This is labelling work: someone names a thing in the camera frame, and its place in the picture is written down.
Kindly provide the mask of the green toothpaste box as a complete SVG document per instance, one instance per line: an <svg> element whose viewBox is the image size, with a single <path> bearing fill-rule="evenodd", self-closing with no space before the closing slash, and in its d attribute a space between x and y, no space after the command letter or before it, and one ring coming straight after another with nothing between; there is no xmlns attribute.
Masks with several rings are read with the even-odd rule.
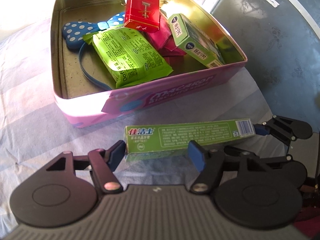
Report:
<svg viewBox="0 0 320 240"><path fill-rule="evenodd" d="M128 162L184 155L190 141L225 144L255 135L250 119L125 127Z"/></svg>

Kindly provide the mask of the green wet wipes pack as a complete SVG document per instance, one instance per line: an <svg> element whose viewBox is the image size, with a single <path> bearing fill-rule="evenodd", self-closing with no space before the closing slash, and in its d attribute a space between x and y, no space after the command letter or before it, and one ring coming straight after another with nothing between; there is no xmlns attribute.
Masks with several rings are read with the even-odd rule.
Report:
<svg viewBox="0 0 320 240"><path fill-rule="evenodd" d="M172 67L136 29L119 27L84 35L93 46L116 89L167 77Z"/></svg>

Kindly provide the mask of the green medicine box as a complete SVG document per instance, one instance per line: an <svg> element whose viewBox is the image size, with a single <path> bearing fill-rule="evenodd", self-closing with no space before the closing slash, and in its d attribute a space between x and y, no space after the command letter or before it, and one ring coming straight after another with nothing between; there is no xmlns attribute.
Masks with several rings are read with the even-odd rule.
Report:
<svg viewBox="0 0 320 240"><path fill-rule="evenodd" d="M168 19L177 48L199 61L207 68L225 65L214 41L183 14L173 14Z"/></svg>

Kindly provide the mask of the magenta pink pouch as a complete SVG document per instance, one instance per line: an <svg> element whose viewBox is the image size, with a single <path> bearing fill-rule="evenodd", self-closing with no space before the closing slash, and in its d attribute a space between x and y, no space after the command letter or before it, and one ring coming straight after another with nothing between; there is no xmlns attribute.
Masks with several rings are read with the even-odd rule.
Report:
<svg viewBox="0 0 320 240"><path fill-rule="evenodd" d="M186 53L175 44L167 17L161 12L159 29L154 33L145 33L145 38L168 64L183 62Z"/></svg>

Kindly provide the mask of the blue polka dot bow headband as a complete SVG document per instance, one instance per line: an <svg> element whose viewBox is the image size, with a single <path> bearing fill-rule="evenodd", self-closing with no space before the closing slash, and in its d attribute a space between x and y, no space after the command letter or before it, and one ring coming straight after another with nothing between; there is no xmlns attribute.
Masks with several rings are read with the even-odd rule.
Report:
<svg viewBox="0 0 320 240"><path fill-rule="evenodd" d="M124 23L125 12L120 12L113 15L106 21L100 21L98 23L84 22L84 21L74 21L67 22L62 26L62 36L66 42L66 46L69 50L78 51L78 60L80 64L80 69L83 75L88 81L103 89L104 91L112 90L110 86L101 81L95 79L91 74L89 74L82 65L82 57L87 46L90 44L91 37L100 32L108 29L113 29L117 26L122 26Z"/></svg>

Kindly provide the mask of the red cigarette pack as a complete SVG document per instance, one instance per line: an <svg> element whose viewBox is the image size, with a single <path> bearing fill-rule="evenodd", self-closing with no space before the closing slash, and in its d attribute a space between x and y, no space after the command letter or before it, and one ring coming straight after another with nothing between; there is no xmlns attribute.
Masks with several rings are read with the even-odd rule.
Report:
<svg viewBox="0 0 320 240"><path fill-rule="evenodd" d="M159 30L160 0L127 0L124 27L147 33Z"/></svg>

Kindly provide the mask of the pink macaron biscuit tin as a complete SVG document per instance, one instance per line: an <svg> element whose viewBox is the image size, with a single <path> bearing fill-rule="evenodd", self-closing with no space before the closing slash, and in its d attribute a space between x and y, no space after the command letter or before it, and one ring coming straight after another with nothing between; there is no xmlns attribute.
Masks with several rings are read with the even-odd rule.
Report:
<svg viewBox="0 0 320 240"><path fill-rule="evenodd" d="M167 16L182 13L214 41L225 61L207 68L190 55L168 57L173 71L165 78L116 89L92 47L82 56L67 48L62 28L71 22L99 22L122 12L124 0L56 0L50 29L55 102L78 128L127 115L203 89L221 85L247 63L247 56L227 30L193 0L160 0Z"/></svg>

